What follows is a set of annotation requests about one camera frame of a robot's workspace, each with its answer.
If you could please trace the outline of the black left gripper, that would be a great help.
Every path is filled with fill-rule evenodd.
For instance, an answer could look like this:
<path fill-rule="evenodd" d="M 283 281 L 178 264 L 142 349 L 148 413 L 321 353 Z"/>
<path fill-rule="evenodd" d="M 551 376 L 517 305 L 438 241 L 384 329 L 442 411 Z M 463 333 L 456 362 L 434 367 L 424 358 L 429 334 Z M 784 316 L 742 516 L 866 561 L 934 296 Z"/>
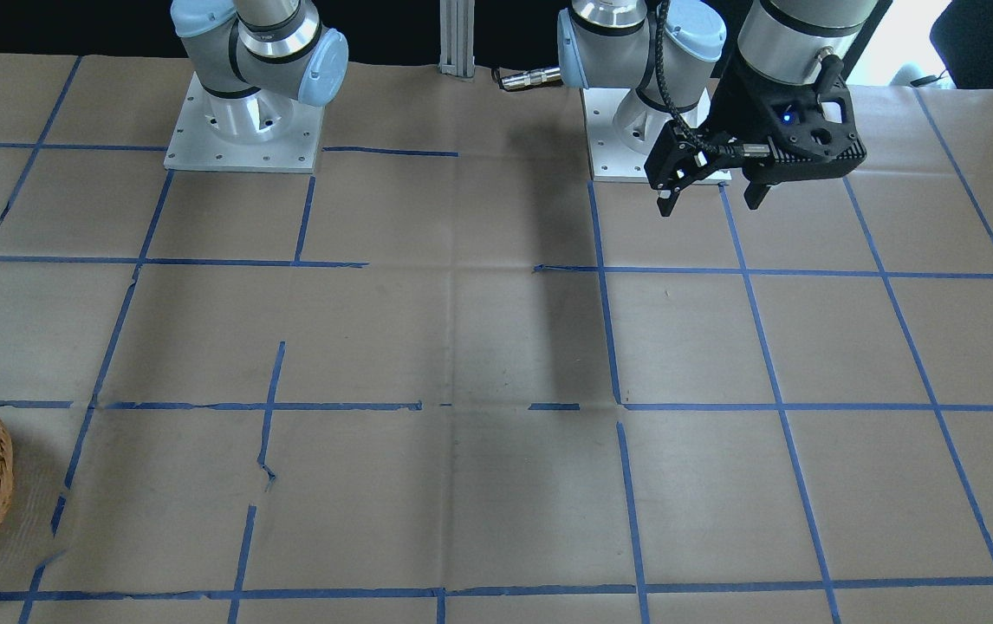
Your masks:
<path fill-rule="evenodd" d="M 750 66 L 740 48 L 731 49 L 711 97 L 708 132 L 713 139 L 754 145 L 773 141 L 787 147 L 791 137 L 801 138 L 817 121 L 818 102 L 812 91 L 770 80 Z M 731 167 L 729 146 L 714 145 L 687 124 L 666 122 L 646 159 L 648 185 L 659 193 L 660 216 L 671 216 L 687 186 L 725 167 Z M 778 181 L 749 180 L 743 190 L 747 208 L 761 208 L 778 185 Z"/>

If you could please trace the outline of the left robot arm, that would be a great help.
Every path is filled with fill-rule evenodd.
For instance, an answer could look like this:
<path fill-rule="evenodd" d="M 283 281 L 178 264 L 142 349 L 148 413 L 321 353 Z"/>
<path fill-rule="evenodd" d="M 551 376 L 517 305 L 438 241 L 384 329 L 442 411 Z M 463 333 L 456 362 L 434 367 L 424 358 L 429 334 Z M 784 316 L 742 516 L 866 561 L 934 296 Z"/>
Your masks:
<path fill-rule="evenodd" d="M 844 56 L 873 1 L 754 1 L 737 36 L 703 1 L 569 1 L 557 67 L 573 88 L 626 88 L 664 119 L 643 171 L 668 217 L 678 195 L 742 171 L 751 210 L 774 186 L 832 180 L 867 158 Z"/>

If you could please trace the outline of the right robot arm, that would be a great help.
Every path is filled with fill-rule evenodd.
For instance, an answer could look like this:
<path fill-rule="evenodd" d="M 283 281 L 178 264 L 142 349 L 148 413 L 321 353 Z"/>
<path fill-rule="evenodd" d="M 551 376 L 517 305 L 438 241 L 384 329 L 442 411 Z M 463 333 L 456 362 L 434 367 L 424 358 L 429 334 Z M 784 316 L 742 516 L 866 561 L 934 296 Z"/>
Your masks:
<path fill-rule="evenodd" d="M 0 53 L 0 266 L 317 266 L 347 38 L 311 1 L 174 1 L 185 59 Z"/>

